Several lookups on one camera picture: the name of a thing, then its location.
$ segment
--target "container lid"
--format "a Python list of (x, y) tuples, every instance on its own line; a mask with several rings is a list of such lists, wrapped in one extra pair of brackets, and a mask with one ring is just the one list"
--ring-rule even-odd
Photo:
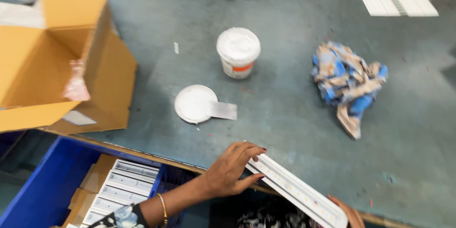
[(260, 50), (258, 38), (246, 28), (225, 30), (217, 40), (217, 52), (231, 65), (247, 65), (258, 58)]
[(190, 85), (177, 94), (174, 109), (183, 120), (197, 124), (211, 118), (210, 102), (218, 102), (211, 89), (204, 85)]

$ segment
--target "wrist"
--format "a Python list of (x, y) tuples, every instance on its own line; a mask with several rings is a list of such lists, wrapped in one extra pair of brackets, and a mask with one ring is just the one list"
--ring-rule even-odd
[(194, 178), (189, 183), (192, 183), (193, 193), (200, 201), (210, 200), (215, 197), (204, 174)]

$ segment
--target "workbench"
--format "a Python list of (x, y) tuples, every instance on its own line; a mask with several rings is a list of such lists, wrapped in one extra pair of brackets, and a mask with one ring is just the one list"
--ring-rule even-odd
[[(439, 17), (374, 17), (362, 0), (109, 0), (139, 64), (129, 125), (78, 138), (194, 171), (208, 168), (231, 142), (248, 140), (358, 210), (452, 227), (456, 2), (431, 2)], [(231, 27), (248, 28), (261, 42), (244, 80), (223, 73), (216, 51), (219, 34)], [(311, 57), (327, 40), (389, 68), (357, 141), (310, 79)], [(237, 104), (238, 120), (181, 120), (174, 98), (193, 84)]]

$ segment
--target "blue bin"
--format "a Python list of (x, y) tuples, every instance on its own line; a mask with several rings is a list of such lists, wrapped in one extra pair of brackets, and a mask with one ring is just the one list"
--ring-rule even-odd
[[(63, 225), (69, 214), (67, 207), (71, 197), (102, 153), (144, 165), (160, 165), (150, 197), (157, 191), (166, 192), (192, 178), (179, 168), (60, 136), (0, 217), (0, 228)], [(168, 227), (180, 227), (182, 216), (180, 213), (172, 217), (174, 225)]]

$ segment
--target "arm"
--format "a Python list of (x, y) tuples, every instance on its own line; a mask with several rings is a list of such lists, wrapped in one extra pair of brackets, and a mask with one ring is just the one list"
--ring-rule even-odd
[[(168, 217), (179, 211), (215, 197), (236, 195), (262, 179), (264, 174), (254, 174), (239, 180), (247, 162), (266, 152), (249, 142), (232, 143), (212, 166), (197, 178), (162, 195)], [(140, 209), (149, 227), (163, 221), (163, 206), (160, 197), (140, 203)]]

